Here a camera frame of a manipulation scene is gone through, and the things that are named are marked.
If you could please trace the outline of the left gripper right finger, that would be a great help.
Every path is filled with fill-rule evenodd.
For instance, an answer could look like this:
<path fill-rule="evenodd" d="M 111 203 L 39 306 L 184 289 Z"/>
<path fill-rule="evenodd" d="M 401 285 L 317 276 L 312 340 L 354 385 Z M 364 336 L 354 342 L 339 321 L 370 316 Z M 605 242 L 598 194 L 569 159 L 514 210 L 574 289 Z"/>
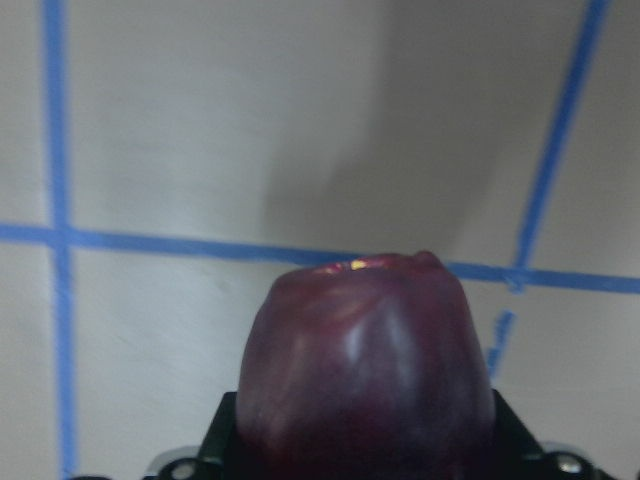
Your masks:
<path fill-rule="evenodd" d="M 492 390 L 495 404 L 490 479 L 540 479 L 544 451 L 504 397 Z"/>

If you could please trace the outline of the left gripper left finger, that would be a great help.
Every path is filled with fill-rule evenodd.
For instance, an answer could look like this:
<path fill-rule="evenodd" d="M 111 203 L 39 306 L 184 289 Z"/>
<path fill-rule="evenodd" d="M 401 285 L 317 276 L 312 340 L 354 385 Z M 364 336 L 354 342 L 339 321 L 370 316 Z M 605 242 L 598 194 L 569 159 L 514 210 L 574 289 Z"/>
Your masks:
<path fill-rule="evenodd" d="M 236 429 L 236 392 L 223 394 L 197 453 L 198 479 L 248 479 Z"/>

